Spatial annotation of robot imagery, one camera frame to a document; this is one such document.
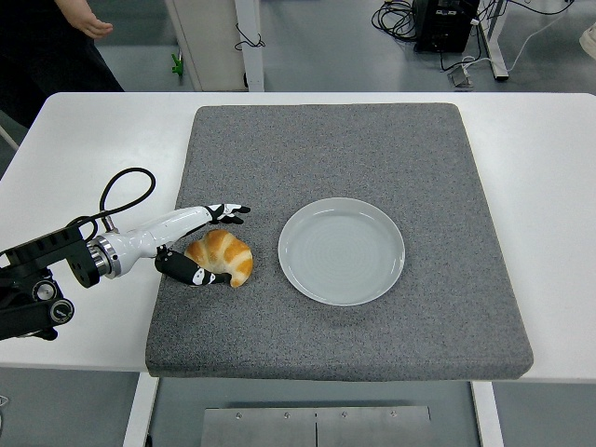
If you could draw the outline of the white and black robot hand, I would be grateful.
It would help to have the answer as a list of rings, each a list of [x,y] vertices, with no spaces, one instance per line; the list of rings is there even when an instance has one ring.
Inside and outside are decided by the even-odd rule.
[[[189,247],[186,254],[169,248],[205,224],[241,224],[238,204],[215,204],[175,210],[124,234],[97,238],[108,261],[106,276],[121,277],[141,258],[153,258],[162,274],[191,286],[228,283],[237,288],[251,274],[249,248],[226,231],[213,230]]]

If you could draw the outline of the person's hand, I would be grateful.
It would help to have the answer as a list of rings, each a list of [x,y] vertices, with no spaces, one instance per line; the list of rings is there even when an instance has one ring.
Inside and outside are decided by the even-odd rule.
[[[99,20],[94,13],[88,11],[80,18],[78,28],[93,39],[102,39],[113,31],[114,26],[111,23]]]

